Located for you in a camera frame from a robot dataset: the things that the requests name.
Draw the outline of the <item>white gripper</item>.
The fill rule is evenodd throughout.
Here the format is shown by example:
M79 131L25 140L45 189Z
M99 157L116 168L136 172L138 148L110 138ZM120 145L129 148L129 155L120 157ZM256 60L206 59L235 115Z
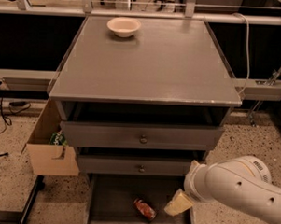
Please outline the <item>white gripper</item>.
M206 173L208 166L200 164L197 161L192 161L190 170L184 179L184 190L179 189L172 200L165 205L164 211L170 216L177 216L193 206L191 198L197 202L209 203L213 197L205 184Z

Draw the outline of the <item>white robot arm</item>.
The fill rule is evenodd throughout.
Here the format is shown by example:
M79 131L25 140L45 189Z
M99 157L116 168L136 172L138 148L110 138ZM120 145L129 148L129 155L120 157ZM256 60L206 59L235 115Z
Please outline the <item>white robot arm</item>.
M173 217L195 203L219 202L268 224L281 224L281 189L271 179L268 167L254 156L211 165L193 161L183 187L164 211Z

